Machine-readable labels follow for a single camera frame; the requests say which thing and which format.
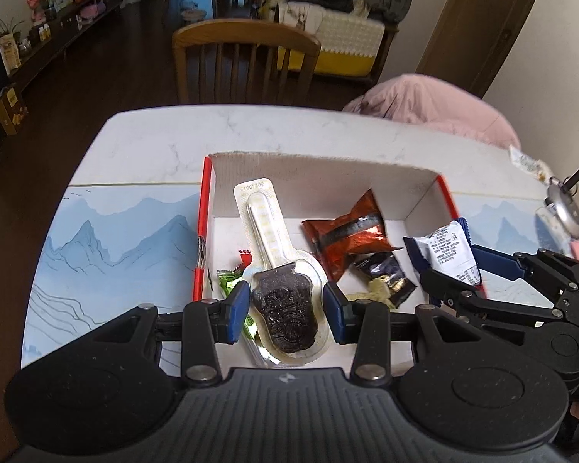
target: orange foil wrapper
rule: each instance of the orange foil wrapper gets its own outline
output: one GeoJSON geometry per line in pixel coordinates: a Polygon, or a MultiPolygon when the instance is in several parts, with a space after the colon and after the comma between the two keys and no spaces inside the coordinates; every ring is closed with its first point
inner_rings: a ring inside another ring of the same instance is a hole
{"type": "Polygon", "coordinates": [[[386,238],[384,219],[369,189],[349,214],[335,220],[306,220],[304,230],[328,278],[337,282],[356,254],[397,250],[386,238]]]}

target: wooden door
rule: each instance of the wooden door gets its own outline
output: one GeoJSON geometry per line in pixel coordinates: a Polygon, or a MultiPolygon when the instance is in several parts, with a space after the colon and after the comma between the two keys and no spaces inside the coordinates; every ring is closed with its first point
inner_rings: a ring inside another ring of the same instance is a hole
{"type": "Polygon", "coordinates": [[[417,73],[482,97],[504,63],[534,0],[448,0],[417,73]]]}

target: plastic spoon package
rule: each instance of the plastic spoon package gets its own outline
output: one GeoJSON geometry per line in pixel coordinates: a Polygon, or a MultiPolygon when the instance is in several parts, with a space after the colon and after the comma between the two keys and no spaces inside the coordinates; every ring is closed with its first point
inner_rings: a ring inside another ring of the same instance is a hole
{"type": "Polygon", "coordinates": [[[327,282],[322,266],[297,250],[269,179],[234,188],[252,263],[242,277],[251,286],[249,315],[262,344],[281,365],[303,365],[328,348],[330,329],[322,307],[327,282]]]}

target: dark candy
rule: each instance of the dark candy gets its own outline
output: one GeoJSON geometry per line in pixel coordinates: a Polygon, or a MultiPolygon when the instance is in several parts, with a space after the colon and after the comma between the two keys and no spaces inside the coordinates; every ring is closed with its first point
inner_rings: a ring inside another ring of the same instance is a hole
{"type": "Polygon", "coordinates": [[[264,317],[273,345],[284,353],[306,350],[315,343],[317,321],[309,277],[295,273],[296,263],[256,273],[251,301],[264,317]]]}
{"type": "Polygon", "coordinates": [[[390,292],[390,301],[395,308],[403,303],[416,288],[401,269],[399,261],[392,252],[378,252],[354,262],[358,271],[369,280],[382,278],[390,292]]]}

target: black snack wrapper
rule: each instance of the black snack wrapper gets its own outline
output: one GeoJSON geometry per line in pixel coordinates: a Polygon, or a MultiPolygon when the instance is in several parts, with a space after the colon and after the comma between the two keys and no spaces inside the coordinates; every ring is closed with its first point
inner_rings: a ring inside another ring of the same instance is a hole
{"type": "Polygon", "coordinates": [[[399,308],[416,288],[401,269],[399,261],[392,252],[377,252],[355,261],[354,267],[369,280],[382,278],[390,291],[390,301],[399,308]]]}

